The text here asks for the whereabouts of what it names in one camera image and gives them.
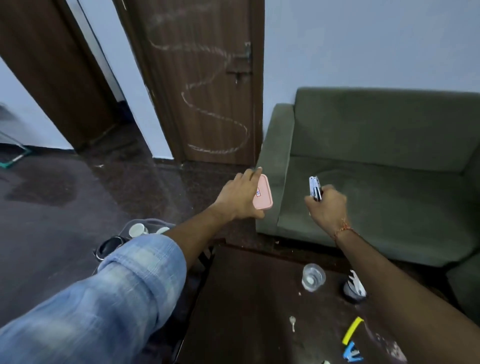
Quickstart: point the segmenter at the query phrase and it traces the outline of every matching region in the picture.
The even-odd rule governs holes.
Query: yellow plastic strip
[[[352,322],[350,325],[350,328],[348,329],[347,333],[343,337],[342,344],[348,345],[348,342],[350,341],[350,338],[352,337],[353,333],[357,329],[358,325],[360,325],[360,322],[363,321],[363,318],[357,317],[355,321]]]

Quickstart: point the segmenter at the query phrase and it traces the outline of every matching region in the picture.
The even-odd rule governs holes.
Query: wall
[[[0,106],[0,131],[28,146],[73,149],[2,58]]]
[[[110,69],[110,66],[108,65],[107,59],[105,58],[105,55],[103,54],[102,48],[100,47],[97,39],[95,38],[95,35],[92,32],[92,28],[90,27],[90,24],[87,21],[87,18],[85,17],[85,14],[82,10],[82,7],[78,0],[66,0],[68,6],[70,7],[70,10],[77,21],[78,26],[80,27],[80,30],[82,31],[85,40],[90,47],[90,50],[95,57],[100,69],[103,72],[103,75],[105,76],[105,79],[110,86],[110,89],[112,90],[113,95],[115,96],[115,99],[120,102],[125,100],[125,97],[123,96],[123,93],[120,89],[120,86],[117,82],[117,79],[113,75],[112,70]]]
[[[480,3],[265,0],[264,135],[300,86],[480,91]]]
[[[79,0],[153,157],[173,159],[112,0]]]

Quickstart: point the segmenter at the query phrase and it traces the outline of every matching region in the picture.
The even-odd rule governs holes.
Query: brown wooden door
[[[163,98],[178,133],[170,146],[181,143],[188,160],[254,164],[250,0],[123,1],[151,96]]]
[[[115,124],[115,101],[62,1],[0,0],[0,56],[78,148]]]

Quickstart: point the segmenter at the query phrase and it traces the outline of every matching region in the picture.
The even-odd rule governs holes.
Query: sofa
[[[388,258],[460,269],[480,250],[479,145],[480,94],[299,88],[268,125],[257,165],[274,205],[256,229],[334,246],[303,201],[317,176],[347,196],[353,228]],[[472,277],[478,267],[467,266]]]

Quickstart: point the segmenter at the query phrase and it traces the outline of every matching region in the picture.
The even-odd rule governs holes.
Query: denim sleeve
[[[0,363],[130,363],[170,317],[187,267],[164,235],[135,239],[0,329]]]

